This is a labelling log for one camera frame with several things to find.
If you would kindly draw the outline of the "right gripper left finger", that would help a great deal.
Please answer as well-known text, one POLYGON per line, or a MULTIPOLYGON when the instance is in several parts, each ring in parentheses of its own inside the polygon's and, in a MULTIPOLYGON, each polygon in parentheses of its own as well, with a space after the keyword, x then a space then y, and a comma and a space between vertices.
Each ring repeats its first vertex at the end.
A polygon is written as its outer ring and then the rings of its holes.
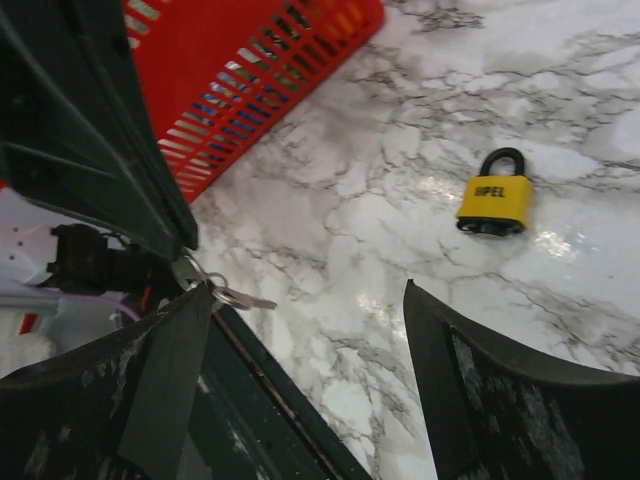
POLYGON ((1 381, 4 479, 174 479, 211 319, 206 283, 1 381))

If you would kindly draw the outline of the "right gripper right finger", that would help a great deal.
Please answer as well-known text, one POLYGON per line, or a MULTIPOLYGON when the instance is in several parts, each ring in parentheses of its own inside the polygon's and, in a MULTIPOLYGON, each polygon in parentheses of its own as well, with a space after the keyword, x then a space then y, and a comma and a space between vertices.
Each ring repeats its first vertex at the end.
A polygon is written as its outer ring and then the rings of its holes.
POLYGON ((638 478, 638 377, 542 353, 413 281, 403 315, 438 478, 638 478))

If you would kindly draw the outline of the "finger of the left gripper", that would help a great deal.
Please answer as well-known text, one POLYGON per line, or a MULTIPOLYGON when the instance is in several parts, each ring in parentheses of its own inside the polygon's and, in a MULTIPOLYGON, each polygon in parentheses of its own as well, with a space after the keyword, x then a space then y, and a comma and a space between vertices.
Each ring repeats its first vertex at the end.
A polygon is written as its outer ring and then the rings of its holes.
POLYGON ((165 259, 197 247, 119 2, 2 3, 1 176, 30 203, 165 259))

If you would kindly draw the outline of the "silver key bunch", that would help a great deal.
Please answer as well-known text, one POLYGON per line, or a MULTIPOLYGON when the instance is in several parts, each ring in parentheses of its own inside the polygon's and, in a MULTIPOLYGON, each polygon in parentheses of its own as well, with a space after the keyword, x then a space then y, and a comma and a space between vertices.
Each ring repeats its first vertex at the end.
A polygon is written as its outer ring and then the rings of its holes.
POLYGON ((229 286, 227 278, 218 272, 205 272, 193 256, 182 256, 171 263, 172 273, 177 283, 189 291, 205 284, 213 297, 212 311, 216 312, 224 306, 235 310, 274 310, 277 303, 249 295, 229 286))

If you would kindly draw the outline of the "yellow padlock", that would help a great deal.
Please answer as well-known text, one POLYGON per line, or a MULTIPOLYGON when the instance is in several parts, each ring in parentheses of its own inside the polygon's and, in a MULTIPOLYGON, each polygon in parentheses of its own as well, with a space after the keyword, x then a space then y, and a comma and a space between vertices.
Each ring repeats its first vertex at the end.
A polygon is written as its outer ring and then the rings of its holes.
POLYGON ((456 227, 462 232, 497 237, 520 234, 529 229, 533 184, 525 175, 524 155, 516 148, 503 147, 491 152, 479 173, 466 186, 456 214, 456 227), (511 175, 492 175, 492 166, 510 160, 511 175))

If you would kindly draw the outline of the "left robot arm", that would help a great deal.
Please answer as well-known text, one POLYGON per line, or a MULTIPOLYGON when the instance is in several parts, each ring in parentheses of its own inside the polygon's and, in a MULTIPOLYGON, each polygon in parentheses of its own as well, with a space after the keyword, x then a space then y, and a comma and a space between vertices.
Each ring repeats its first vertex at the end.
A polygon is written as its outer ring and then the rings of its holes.
POLYGON ((1 225, 1 280, 35 305, 141 294, 197 244, 160 150, 125 8, 1 5, 1 183, 63 217, 1 225))

